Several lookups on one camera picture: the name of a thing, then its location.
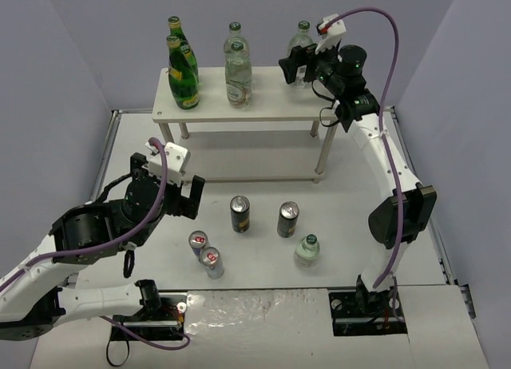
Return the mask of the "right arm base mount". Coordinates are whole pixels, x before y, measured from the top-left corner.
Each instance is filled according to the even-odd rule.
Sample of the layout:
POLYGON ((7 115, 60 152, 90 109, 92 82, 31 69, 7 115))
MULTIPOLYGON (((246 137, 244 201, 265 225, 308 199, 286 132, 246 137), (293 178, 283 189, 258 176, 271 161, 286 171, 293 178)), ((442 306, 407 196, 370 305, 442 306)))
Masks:
POLYGON ((393 290, 376 295, 376 302, 362 308, 354 289, 329 291, 331 326, 335 337, 406 335, 399 294, 393 290))

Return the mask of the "green glass bottle front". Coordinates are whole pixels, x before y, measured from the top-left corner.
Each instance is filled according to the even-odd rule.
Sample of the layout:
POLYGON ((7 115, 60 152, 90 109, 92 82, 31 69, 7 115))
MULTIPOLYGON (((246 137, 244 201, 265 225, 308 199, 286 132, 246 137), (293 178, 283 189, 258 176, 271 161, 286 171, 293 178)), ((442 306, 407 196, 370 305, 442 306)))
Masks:
POLYGON ((169 35, 168 46, 168 84, 177 106, 184 110, 195 108, 200 101, 199 85, 196 75, 181 49, 180 38, 169 35))

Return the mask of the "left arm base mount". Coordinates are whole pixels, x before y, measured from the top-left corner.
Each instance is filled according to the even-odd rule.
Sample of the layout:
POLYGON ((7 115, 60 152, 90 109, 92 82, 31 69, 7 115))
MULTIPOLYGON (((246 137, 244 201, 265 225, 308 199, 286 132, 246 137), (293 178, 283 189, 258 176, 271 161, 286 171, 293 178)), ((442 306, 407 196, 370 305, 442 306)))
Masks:
POLYGON ((113 320, 148 341, 182 341, 187 296, 186 292, 160 292, 158 309, 144 309, 132 316, 114 315, 113 320))

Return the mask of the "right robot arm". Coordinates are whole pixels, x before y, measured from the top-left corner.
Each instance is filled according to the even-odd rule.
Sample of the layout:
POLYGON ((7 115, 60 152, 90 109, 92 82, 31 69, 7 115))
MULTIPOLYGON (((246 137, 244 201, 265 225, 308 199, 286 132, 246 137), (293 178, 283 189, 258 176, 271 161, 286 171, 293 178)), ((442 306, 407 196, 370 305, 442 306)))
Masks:
POLYGON ((355 287, 357 310, 375 316, 388 306, 390 296, 397 295, 400 260, 428 225, 437 193, 411 172, 392 141, 381 106, 366 87, 365 60, 366 51, 359 46, 319 52, 311 44, 293 47, 279 66, 287 84, 304 68, 306 82, 317 81, 328 91, 335 114, 332 124, 341 125, 354 140, 377 180, 382 201, 368 216, 376 245, 355 287))

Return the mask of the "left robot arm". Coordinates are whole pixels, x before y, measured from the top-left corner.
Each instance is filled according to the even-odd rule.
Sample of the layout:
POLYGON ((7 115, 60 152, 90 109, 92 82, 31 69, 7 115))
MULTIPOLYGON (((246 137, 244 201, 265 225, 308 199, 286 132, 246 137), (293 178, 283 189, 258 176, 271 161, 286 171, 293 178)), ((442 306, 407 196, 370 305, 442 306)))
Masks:
POLYGON ((129 172, 107 184, 94 201, 57 219, 39 246, 1 280, 1 338, 25 341, 77 319, 153 315, 162 307, 154 280, 115 288, 77 290, 67 280, 99 260, 125 255, 123 274, 131 276, 134 252, 164 216, 196 219, 205 180, 192 178, 189 196, 182 183, 162 171, 168 163, 130 157, 129 172))

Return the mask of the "clear bottle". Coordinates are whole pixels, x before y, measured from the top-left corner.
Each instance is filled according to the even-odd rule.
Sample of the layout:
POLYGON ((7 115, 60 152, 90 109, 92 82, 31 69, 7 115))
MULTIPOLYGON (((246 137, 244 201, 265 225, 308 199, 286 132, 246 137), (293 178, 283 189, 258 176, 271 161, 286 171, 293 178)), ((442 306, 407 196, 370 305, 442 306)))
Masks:
POLYGON ((252 64, 241 41, 231 44, 225 63, 227 99, 237 109, 246 108, 252 101, 252 64))
POLYGON ((304 236, 296 245, 294 260, 300 268, 309 268, 319 257, 320 245, 315 234, 304 236))
MULTIPOLYGON (((288 44, 287 55, 291 54, 291 50, 295 46, 307 47, 314 42, 309 34, 310 28, 311 24, 309 21, 302 20, 298 23, 297 34, 290 40, 288 44)), ((291 85, 295 88, 306 87, 307 83, 304 81, 305 73, 306 66, 300 66, 297 70, 296 79, 291 85)))
POLYGON ((250 58, 250 47, 247 39, 242 35, 241 24, 231 22, 228 28, 229 35, 224 42, 224 64, 228 63, 228 60, 236 51, 246 58, 250 58))

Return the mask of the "green glass bottle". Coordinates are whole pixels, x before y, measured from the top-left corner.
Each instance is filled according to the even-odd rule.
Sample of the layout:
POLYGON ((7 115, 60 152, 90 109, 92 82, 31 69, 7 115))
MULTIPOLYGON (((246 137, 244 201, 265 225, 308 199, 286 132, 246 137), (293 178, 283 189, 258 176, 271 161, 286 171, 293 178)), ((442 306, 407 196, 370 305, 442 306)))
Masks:
POLYGON ((168 84, 177 106, 184 110, 195 108, 200 101, 199 85, 196 75, 181 49, 180 38, 169 35, 168 46, 168 84))
POLYGON ((185 58, 188 61, 188 64, 192 67, 194 74, 196 76, 196 80, 199 80, 199 70, 198 64, 196 60, 195 53, 186 38, 184 31, 182 29, 181 20, 178 16, 173 15, 168 18, 168 28, 171 35, 175 35, 180 39, 180 48, 183 52, 185 58))

